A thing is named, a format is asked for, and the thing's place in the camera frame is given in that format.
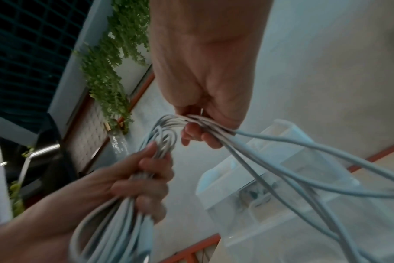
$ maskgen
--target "ceiling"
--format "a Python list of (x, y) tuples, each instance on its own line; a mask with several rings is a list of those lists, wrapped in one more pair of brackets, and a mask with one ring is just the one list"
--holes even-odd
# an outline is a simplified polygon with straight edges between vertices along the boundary
[(0, 116), (38, 133), (89, 0), (0, 0)]

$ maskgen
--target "coiled cable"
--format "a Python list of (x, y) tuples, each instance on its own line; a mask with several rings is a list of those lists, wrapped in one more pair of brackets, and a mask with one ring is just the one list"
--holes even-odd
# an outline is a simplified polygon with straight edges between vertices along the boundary
[[(371, 197), (388, 199), (394, 199), (394, 189), (383, 191), (348, 189), (305, 178), (280, 164), (269, 162), (232, 134), (239, 134), (262, 140), (292, 143), (325, 152), (365, 168), (393, 182), (394, 172), (329, 146), (294, 140), (287, 137), (252, 134), (240, 130), (232, 130), (218, 125), (212, 119), (198, 115), (165, 115), (161, 117), (155, 123), (151, 131), (145, 136), (138, 151), (144, 149), (151, 141), (156, 141), (158, 150), (154, 158), (163, 158), (168, 152), (174, 149), (174, 145), (177, 141), (177, 134), (173, 129), (183, 128), (187, 123), (197, 123), (205, 132), (212, 134), (225, 146), (236, 160), (242, 164), (254, 179), (271, 193), (272, 196), (310, 226), (339, 242), (344, 255), (350, 263), (360, 263), (362, 262), (362, 257), (371, 263), (382, 263), (380, 259), (372, 256), (355, 244), (344, 225), (327, 204), (321, 200), (315, 189), (361, 198)], [(254, 161), (266, 170), (282, 178), (284, 182), (293, 188), (312, 207), (327, 227), (308, 218), (289, 202), (280, 197), (273, 187), (259, 176), (238, 152), (245, 158)], [(153, 175), (142, 172), (133, 176), (132, 179), (145, 179), (151, 178), (152, 176)], [(87, 229), (89, 223), (93, 222), (96, 217), (103, 213), (106, 215), (90, 237), (87, 245), (81, 249), (82, 232)], [(149, 261), (152, 249), (152, 231), (152, 219), (149, 216), (144, 216), (134, 211), (134, 200), (131, 198), (126, 198), (124, 200), (113, 198), (91, 212), (78, 225), (71, 237), (69, 255), (71, 260), (75, 263), (146, 263)]]

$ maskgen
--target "hand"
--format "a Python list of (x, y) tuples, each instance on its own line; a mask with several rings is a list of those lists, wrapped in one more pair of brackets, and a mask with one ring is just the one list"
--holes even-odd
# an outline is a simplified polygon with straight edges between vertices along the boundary
[[(136, 208), (158, 223), (165, 217), (161, 200), (173, 178), (171, 156), (152, 159), (155, 143), (145, 150), (73, 182), (47, 196), (14, 219), (13, 235), (22, 238), (11, 262), (67, 262), (74, 229), (95, 208), (114, 196), (136, 198)], [(155, 173), (153, 179), (128, 180), (135, 172)]]
[[(151, 0), (153, 69), (164, 98), (180, 115), (202, 114), (236, 129), (252, 96), (255, 62), (272, 1)], [(191, 123), (182, 143), (222, 145)]]

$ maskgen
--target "bundle of cables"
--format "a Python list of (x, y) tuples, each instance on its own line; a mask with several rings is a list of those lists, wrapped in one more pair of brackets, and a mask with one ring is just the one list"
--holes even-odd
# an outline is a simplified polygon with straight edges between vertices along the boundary
[[(177, 135), (173, 129), (177, 127), (183, 128), (187, 123), (197, 123), (205, 130), (205, 132), (216, 137), (236, 158), (236, 160), (241, 163), (241, 165), (254, 177), (254, 179), (260, 185), (265, 187), (273, 197), (293, 211), (310, 226), (314, 227), (331, 239), (336, 240), (340, 244), (344, 255), (350, 263), (360, 263), (362, 262), (362, 258), (365, 258), (371, 263), (382, 263), (380, 259), (357, 246), (335, 213), (333, 213), (328, 205), (318, 196), (316, 190), (319, 189), (327, 192), (363, 198), (394, 199), (394, 189), (383, 191), (348, 189), (302, 177), (280, 164), (269, 162), (232, 134), (268, 141), (292, 143), (325, 152), (361, 166), (362, 168), (393, 182), (394, 172), (329, 146), (294, 140), (287, 137), (268, 136), (245, 133), (240, 130), (231, 130), (218, 125), (212, 119), (197, 115), (163, 116), (156, 122), (152, 130), (144, 138), (138, 150), (144, 149), (151, 141), (156, 141), (158, 151), (154, 158), (163, 158), (166, 153), (171, 152), (174, 149)], [(305, 201), (323, 220), (326, 227), (322, 223), (318, 223), (315, 220), (308, 218), (288, 201), (280, 197), (274, 188), (259, 176), (241, 157), (241, 155), (282, 178), (283, 181), (285, 181), (303, 199), (305, 199)], [(134, 178), (150, 177), (152, 177), (152, 175), (145, 173), (134, 176)], [(88, 228), (88, 225), (91, 225), (91, 223), (95, 221), (95, 218), (100, 218), (99, 220), (101, 220), (101, 222), (91, 235), (87, 245), (84, 246), (84, 249), (81, 249), (82, 233)], [(152, 231), (152, 219), (149, 216), (144, 216), (135, 211), (134, 200), (130, 198), (118, 200), (117, 198), (114, 198), (91, 212), (76, 228), (70, 241), (70, 257), (75, 263), (146, 263), (149, 261), (152, 248)]]

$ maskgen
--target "floor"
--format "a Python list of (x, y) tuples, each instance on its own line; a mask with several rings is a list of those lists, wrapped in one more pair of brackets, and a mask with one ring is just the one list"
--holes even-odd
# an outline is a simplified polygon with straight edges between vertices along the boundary
[[(172, 112), (153, 82), (132, 113), (130, 150)], [(275, 1), (241, 129), (260, 132), (277, 118), (361, 157), (394, 144), (394, 0)], [(153, 262), (217, 232), (194, 192), (200, 175), (227, 156), (202, 143), (177, 145)], [(113, 161), (107, 148), (95, 166)]]

